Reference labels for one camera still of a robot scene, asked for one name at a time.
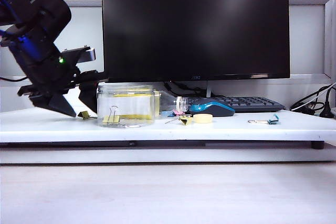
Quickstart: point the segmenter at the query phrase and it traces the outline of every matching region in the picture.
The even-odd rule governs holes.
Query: black cable
[[[178,93],[175,93],[174,91],[172,91],[172,88],[170,87],[170,85],[167,82],[163,82],[163,85],[167,89],[168,92],[171,92],[172,94],[174,94],[178,97],[201,97],[202,96],[202,94],[196,93],[196,92],[191,93],[191,94],[178,94]],[[193,89],[190,89],[188,86],[186,86],[185,90],[193,91]]]
[[[329,86],[324,86],[324,87],[320,88],[318,91],[316,91],[316,92],[314,92],[314,93],[311,93],[311,94],[309,94],[308,96],[306,96],[306,97],[300,99],[299,101],[297,101],[296,103],[294,103],[294,104],[290,107],[291,110],[292,110],[292,109],[295,109],[295,108],[298,107],[298,106],[300,106],[300,105],[299,105],[300,102],[304,101],[304,100],[307,99],[307,98],[312,97],[312,96],[315,95],[315,94],[319,94],[321,91],[327,89]]]
[[[179,87],[182,90],[190,90],[190,91],[194,91],[195,94],[188,94],[189,96],[194,96],[194,97],[206,97],[206,89],[201,89],[199,87],[196,88],[190,88],[187,85],[183,84],[183,83],[177,83],[175,81],[172,81],[173,84],[175,84],[177,87]],[[211,97],[216,97],[217,95],[215,95],[213,92],[211,92]]]
[[[23,81],[23,80],[26,80],[26,79],[28,79],[28,77],[23,77],[23,78],[17,79],[17,80],[12,80],[12,79],[8,79],[8,78],[0,77],[0,80],[10,81],[10,82],[19,82],[19,81]]]
[[[324,102],[324,109],[320,113],[320,117],[322,118],[334,118],[333,113],[331,113],[331,108],[329,104],[329,94],[332,89],[329,89],[327,91],[327,94],[325,95],[325,102]]]
[[[226,98],[226,96],[225,96],[225,95],[222,95],[222,94],[215,95],[214,97]]]
[[[314,111],[322,110],[322,109],[324,108],[324,103],[323,103],[323,102],[311,102],[310,104],[313,105],[313,107],[312,107],[311,109],[314,110]],[[320,104],[320,105],[322,105],[322,106],[319,107],[319,108],[315,108],[315,106],[316,106],[317,104]]]

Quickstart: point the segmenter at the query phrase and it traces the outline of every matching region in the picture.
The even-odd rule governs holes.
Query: computer mouse
[[[212,116],[232,116],[235,110],[226,102],[218,101],[214,98],[197,98],[192,99],[189,107],[191,115],[194,114],[211,114]]]

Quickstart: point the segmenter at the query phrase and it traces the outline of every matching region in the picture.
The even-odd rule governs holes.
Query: computer monitor
[[[110,82],[288,78],[288,0],[102,0]]]

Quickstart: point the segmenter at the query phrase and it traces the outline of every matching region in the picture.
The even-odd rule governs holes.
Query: monitor logo
[[[192,80],[200,80],[200,79],[201,79],[201,76],[192,76],[191,79],[192,79]]]

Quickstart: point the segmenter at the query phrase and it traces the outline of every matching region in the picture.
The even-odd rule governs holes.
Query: keyboard
[[[226,102],[236,113],[243,112],[276,112],[285,108],[282,104],[264,97],[215,97]]]

